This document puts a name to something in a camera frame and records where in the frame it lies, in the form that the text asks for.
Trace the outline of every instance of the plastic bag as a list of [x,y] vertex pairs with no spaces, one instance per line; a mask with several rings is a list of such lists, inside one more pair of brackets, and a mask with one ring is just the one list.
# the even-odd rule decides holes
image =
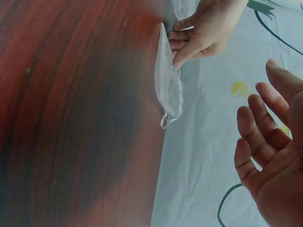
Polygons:
[[158,46],[158,55],[155,68],[155,89],[158,101],[163,107],[164,115],[161,127],[166,128],[177,120],[183,111],[182,82],[180,70],[172,66],[173,53],[166,36],[164,24],[161,24],[161,32]]

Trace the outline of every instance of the hand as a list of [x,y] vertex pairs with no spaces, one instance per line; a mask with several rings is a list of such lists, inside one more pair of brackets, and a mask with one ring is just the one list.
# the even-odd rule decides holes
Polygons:
[[[260,96],[240,107],[235,166],[260,213],[270,226],[303,226],[303,81],[273,60],[266,65],[272,86],[258,83]],[[264,103],[291,130],[284,134]],[[261,166],[258,171],[251,157]]]
[[[201,0],[196,12],[176,22],[169,34],[174,67],[222,52],[247,3],[248,0]],[[181,31],[191,26],[194,28]]]

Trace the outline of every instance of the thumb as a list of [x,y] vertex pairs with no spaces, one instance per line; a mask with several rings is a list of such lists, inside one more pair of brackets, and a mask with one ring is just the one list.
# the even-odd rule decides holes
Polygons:
[[280,68],[273,59],[266,63],[266,73],[270,83],[288,103],[297,93],[303,91],[303,80]]
[[280,68],[273,60],[267,62],[266,71],[270,83],[289,103],[289,128],[298,155],[303,160],[303,80]]
[[209,47],[212,43],[204,40],[201,35],[193,34],[190,40],[178,50],[173,65],[175,68],[181,68],[181,66],[188,60],[198,53]]

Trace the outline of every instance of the palm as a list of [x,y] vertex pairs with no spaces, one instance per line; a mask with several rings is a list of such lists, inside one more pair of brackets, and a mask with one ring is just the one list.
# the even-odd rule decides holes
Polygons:
[[[270,74],[280,72],[270,67],[267,70],[270,80]],[[276,84],[277,78],[276,75],[272,78],[274,85],[280,83]],[[300,149],[303,133],[299,132],[302,127],[297,117],[302,116],[303,106],[300,103],[303,96],[291,96],[289,91],[284,99],[265,83],[257,84],[256,88],[261,97],[251,95],[249,108],[238,110],[238,129],[243,139],[237,145],[235,166],[265,220],[273,226],[289,226],[291,221],[299,219],[303,211],[302,205],[298,205],[298,201],[303,201],[303,152]],[[295,134],[294,140],[278,128],[264,102]],[[255,168],[250,157],[260,165],[261,172]]]

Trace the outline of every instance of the wooden table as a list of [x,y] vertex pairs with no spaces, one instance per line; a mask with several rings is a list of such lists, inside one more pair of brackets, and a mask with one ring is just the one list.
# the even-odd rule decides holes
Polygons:
[[147,227],[163,0],[0,1],[0,226]]

